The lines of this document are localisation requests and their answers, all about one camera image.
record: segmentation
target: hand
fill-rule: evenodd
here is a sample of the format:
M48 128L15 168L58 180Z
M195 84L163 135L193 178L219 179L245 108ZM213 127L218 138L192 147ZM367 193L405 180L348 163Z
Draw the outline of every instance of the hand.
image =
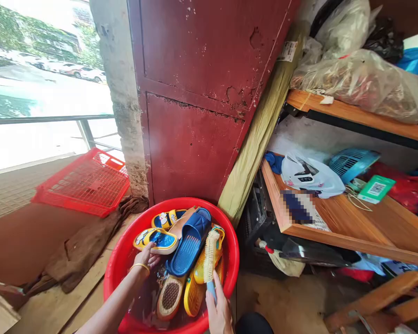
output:
M160 257L158 254L150 254L150 250L156 245L157 244L154 242L149 242L147 246L144 247L142 252L135 256L135 262L133 262L133 264L142 263L148 266L150 269L156 266L160 260Z
M206 291L206 305L208 306L210 334L232 334L232 315L229 302L223 293L223 287L214 270L215 291L217 294L217 306L209 290Z

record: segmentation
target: scrub brush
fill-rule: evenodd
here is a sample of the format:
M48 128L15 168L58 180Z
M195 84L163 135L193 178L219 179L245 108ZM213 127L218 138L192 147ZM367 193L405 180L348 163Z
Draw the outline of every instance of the scrub brush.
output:
M215 304L217 304L217 296L215 294L214 286L214 267L215 267L215 246L217 240L220 238L220 234L217 231L211 230L206 238L205 252L206 258L204 259L204 282L207 284L208 290L214 296Z

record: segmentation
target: brush bristles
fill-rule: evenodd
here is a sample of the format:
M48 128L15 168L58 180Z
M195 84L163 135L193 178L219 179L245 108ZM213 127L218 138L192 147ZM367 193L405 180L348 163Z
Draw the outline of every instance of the brush bristles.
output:
M215 231L211 230L206 238L206 245L205 245L205 253L206 258L204 259L204 282L210 282L214 279L214 259L215 259L215 244L217 240L220 238L220 234Z

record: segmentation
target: wooden chair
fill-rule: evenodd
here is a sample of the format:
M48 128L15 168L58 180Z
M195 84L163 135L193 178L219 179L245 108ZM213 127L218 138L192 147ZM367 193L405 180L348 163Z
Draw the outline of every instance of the wooden chair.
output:
M408 271L369 292L355 302L324 319L330 333L361 320L370 333L391 333L396 326L418 318L418 292L411 291L418 286L418 272ZM415 298L381 312L387 305L402 295Z

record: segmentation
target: wooden shelf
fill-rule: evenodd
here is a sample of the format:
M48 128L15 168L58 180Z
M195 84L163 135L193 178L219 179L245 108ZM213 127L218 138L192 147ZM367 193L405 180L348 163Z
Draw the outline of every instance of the wooden shelf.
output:
M292 219L281 191L298 191L287 187L265 159L261 168L282 233L418 265L418 216L389 196L376 205L368 203L372 212L355 207L345 195L315 198L316 210L331 230L321 231Z
M322 114L334 116L346 121L418 141L417 124L401 123L392 118L363 111L359 107L337 100L335 100L332 104L320 104L322 100L323 97L316 94L302 90L290 90L287 97L287 104L306 113L314 110Z

